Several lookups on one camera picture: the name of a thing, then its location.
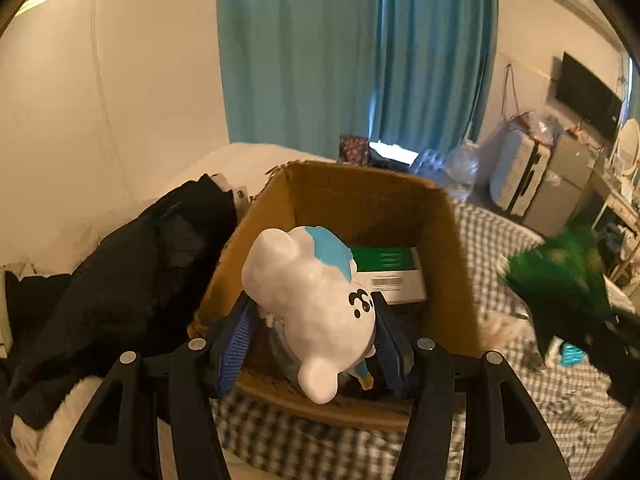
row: suitcase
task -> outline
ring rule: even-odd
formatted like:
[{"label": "suitcase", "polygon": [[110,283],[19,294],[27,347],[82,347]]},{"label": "suitcase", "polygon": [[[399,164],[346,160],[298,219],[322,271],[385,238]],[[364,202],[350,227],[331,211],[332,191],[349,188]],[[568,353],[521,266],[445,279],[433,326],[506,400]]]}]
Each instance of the suitcase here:
[{"label": "suitcase", "polygon": [[491,198],[503,211],[523,216],[540,185],[551,150],[510,123],[494,174]]}]

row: television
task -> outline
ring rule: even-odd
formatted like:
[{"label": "television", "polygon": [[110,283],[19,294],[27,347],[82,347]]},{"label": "television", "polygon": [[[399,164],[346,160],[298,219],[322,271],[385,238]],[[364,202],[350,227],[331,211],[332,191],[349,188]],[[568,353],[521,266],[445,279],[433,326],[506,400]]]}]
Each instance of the television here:
[{"label": "television", "polygon": [[615,141],[622,101],[593,72],[566,52],[562,57],[556,99],[591,124],[605,141]]}]

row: blue gripper pad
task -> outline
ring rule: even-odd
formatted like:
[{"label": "blue gripper pad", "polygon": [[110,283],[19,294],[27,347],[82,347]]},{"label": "blue gripper pad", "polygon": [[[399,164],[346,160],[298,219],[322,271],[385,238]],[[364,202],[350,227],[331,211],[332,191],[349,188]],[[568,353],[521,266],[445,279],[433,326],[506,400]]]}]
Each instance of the blue gripper pad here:
[{"label": "blue gripper pad", "polygon": [[401,399],[409,393],[408,375],[414,366],[414,351],[400,323],[391,313],[380,292],[372,292],[376,309],[376,354],[386,384]]},{"label": "blue gripper pad", "polygon": [[227,317],[223,333],[220,334],[220,338],[226,342],[220,351],[220,371],[217,382],[220,396],[226,395],[238,379],[256,320],[255,303],[243,292]]}]

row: checkered bedsheet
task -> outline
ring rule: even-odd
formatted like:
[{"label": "checkered bedsheet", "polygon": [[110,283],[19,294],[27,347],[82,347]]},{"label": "checkered bedsheet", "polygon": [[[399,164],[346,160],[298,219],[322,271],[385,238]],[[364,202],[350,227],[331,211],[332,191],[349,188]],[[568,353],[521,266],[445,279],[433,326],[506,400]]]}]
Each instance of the checkered bedsheet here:
[{"label": "checkered bedsheet", "polygon": [[[479,319],[488,311],[510,314],[518,305],[495,275],[501,255],[525,250],[538,238],[474,206],[452,202],[466,247]],[[606,394],[609,379],[588,363],[535,372],[525,359],[534,341],[512,340],[502,353],[549,425],[574,479],[583,478],[611,439],[624,408]],[[289,415],[258,400],[231,393],[212,401],[220,442],[249,464],[284,478],[389,479],[402,433],[334,428]],[[462,462],[464,415],[453,421],[447,479]]]}]

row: ceramic figurine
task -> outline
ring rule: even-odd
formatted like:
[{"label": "ceramic figurine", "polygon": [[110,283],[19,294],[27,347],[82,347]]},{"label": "ceramic figurine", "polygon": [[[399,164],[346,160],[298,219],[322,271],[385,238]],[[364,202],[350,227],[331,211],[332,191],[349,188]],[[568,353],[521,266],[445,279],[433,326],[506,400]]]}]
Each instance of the ceramic figurine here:
[{"label": "ceramic figurine", "polygon": [[347,246],[328,229],[306,226],[261,232],[242,268],[244,290],[300,362],[298,383],[317,404],[334,398],[343,371],[365,389],[373,383],[364,358],[375,353],[376,314],[355,273]]}]

